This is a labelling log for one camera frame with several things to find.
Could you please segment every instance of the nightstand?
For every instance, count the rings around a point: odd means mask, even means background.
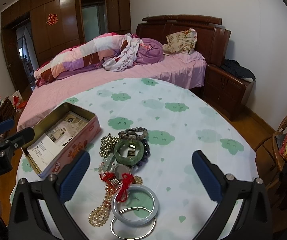
[[[202,99],[232,121],[243,110],[254,83],[210,64],[206,68]]]

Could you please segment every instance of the wooden headboard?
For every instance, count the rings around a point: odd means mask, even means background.
[[[202,15],[160,15],[143,18],[137,26],[140,38],[151,38],[167,43],[166,36],[194,28],[197,31],[195,50],[200,52],[208,64],[221,66],[225,59],[231,31],[218,26],[222,19]]]

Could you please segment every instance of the pink bed sheet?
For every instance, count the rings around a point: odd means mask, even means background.
[[[184,63],[180,57],[165,56],[151,65],[136,65],[122,72],[96,69],[36,87],[18,122],[17,130],[33,127],[65,99],[120,78],[155,78],[190,89],[204,85],[204,60]]]

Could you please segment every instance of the silver bangle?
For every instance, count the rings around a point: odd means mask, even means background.
[[[144,208],[144,207],[133,207],[133,208],[126,208],[126,209],[124,209],[124,210],[121,210],[121,211],[119,212],[119,214],[122,214],[122,213],[127,212],[127,211],[130,211],[130,210],[139,210],[139,209],[143,209],[143,210],[146,210],[146,211],[148,211],[148,212],[151,213],[151,211],[150,211],[149,209],[147,209],[147,208]],[[144,239],[145,237],[149,236],[149,235],[151,234],[151,232],[152,232],[152,231],[155,229],[155,227],[156,227],[156,217],[154,217],[154,224],[153,224],[153,226],[152,226],[151,229],[148,231],[148,233],[146,233],[144,236],[137,237],[137,238],[123,238],[123,237],[118,236],[118,235],[114,232],[114,230],[113,230],[113,228],[112,228],[113,223],[114,223],[115,220],[116,220],[116,217],[114,217],[113,220],[111,221],[110,230],[111,230],[111,232],[114,234],[114,236],[116,236],[116,237],[118,237],[118,238],[120,238],[120,239],[123,239],[123,240],[140,240],[140,239]]]
[[[124,217],[122,217],[120,214],[121,212],[119,212],[117,210],[117,201],[116,201],[116,198],[117,198],[117,195],[118,195],[118,192],[114,195],[114,197],[112,198],[111,200],[111,209],[112,209],[112,212],[114,214],[114,216],[120,220],[121,222],[123,222],[124,224],[126,224],[127,226],[130,226],[130,227],[139,227],[139,226],[142,226],[144,224],[147,224],[149,221],[151,221],[157,214],[157,211],[158,211],[158,208],[159,208],[159,201],[157,199],[157,196],[156,194],[148,187],[144,186],[144,185],[140,185],[140,184],[131,184],[129,185],[129,188],[128,188],[128,191],[131,191],[131,190],[138,190],[138,191],[142,191],[144,193],[146,193],[147,195],[149,195],[151,197],[151,199],[153,200],[154,202],[154,205],[153,205],[153,210],[151,211],[151,213],[148,215],[148,217],[144,218],[144,219],[141,219],[141,220],[128,220],[128,219],[125,219]]]

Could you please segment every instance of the blue gripper pad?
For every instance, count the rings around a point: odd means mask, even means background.
[[[198,153],[199,151],[195,151],[192,156],[192,164],[193,167],[198,174],[202,184],[204,185],[210,199],[212,201],[216,201],[220,203],[223,196],[221,185],[210,167],[205,163],[202,157]]]
[[[0,123],[0,134],[5,133],[6,131],[9,131],[14,127],[14,120],[8,119]]]
[[[80,181],[88,170],[90,165],[90,154],[84,151],[83,155],[76,162],[74,167],[67,174],[66,178],[60,185],[60,201],[64,203],[71,200]]]

